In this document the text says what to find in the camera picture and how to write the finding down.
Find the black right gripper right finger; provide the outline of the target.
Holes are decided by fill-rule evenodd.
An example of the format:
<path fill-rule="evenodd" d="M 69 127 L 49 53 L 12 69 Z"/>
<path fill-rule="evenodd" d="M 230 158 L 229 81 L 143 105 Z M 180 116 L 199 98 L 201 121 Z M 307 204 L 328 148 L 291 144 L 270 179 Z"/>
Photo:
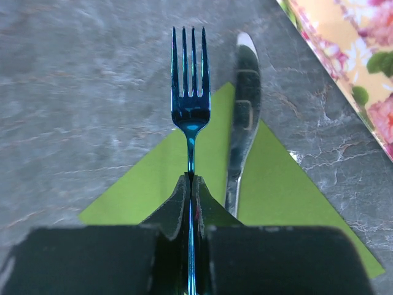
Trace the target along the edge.
<path fill-rule="evenodd" d="M 199 294 L 373 294 L 360 256 L 340 229 L 246 226 L 193 180 Z"/>

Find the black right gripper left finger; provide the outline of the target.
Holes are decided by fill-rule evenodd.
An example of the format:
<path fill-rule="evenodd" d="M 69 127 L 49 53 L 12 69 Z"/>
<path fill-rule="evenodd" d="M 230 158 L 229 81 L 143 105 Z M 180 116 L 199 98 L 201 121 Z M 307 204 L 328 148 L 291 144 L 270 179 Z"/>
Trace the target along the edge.
<path fill-rule="evenodd" d="M 182 294 L 187 284 L 183 175 L 137 225 L 38 227 L 1 268 L 2 294 Z"/>

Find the green paper napkin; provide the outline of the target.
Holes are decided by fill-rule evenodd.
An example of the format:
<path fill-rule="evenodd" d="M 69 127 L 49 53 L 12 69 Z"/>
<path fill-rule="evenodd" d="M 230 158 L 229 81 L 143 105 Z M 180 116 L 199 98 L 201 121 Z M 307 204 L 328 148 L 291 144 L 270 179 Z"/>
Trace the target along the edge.
<path fill-rule="evenodd" d="M 212 96 L 211 120 L 196 140 L 196 172 L 211 195 L 223 202 L 235 89 L 223 85 Z M 187 169 L 180 130 L 170 133 L 133 168 L 81 212 L 89 225 L 137 224 L 173 192 Z M 247 157 L 239 198 L 239 219 L 249 226 L 333 226 L 355 244 L 370 278 L 382 265 L 346 224 L 272 131 L 260 123 Z"/>

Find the blue metallic fork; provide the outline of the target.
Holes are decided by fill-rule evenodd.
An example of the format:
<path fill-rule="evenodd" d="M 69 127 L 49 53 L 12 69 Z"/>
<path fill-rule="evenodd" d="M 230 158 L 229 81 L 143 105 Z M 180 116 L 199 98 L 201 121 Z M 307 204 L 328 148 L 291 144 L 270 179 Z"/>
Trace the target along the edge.
<path fill-rule="evenodd" d="M 177 58 L 176 29 L 172 31 L 171 52 L 171 117 L 187 142 L 187 175 L 189 191 L 192 191 L 195 176 L 195 145 L 199 132 L 207 126 L 211 117 L 211 84 L 209 74 L 206 31 L 201 34 L 201 92 L 198 91 L 197 50 L 195 29 L 192 29 L 192 86 L 189 87 L 189 67 L 187 58 L 186 29 L 182 29 L 182 77 L 183 89 L 179 91 L 179 67 Z M 194 209 L 195 201 L 191 193 L 185 198 L 185 222 L 187 225 L 187 293 L 197 293 L 197 268 L 195 249 Z"/>

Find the silver table knife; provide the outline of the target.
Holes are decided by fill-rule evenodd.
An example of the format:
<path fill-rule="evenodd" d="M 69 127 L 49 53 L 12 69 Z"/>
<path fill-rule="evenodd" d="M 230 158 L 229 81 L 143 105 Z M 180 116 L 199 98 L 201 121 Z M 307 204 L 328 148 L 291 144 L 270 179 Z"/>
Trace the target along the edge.
<path fill-rule="evenodd" d="M 225 209 L 238 217 L 241 178 L 251 151 L 261 113 L 260 62 L 254 42 L 244 31 L 236 39 L 235 99 L 228 149 Z"/>

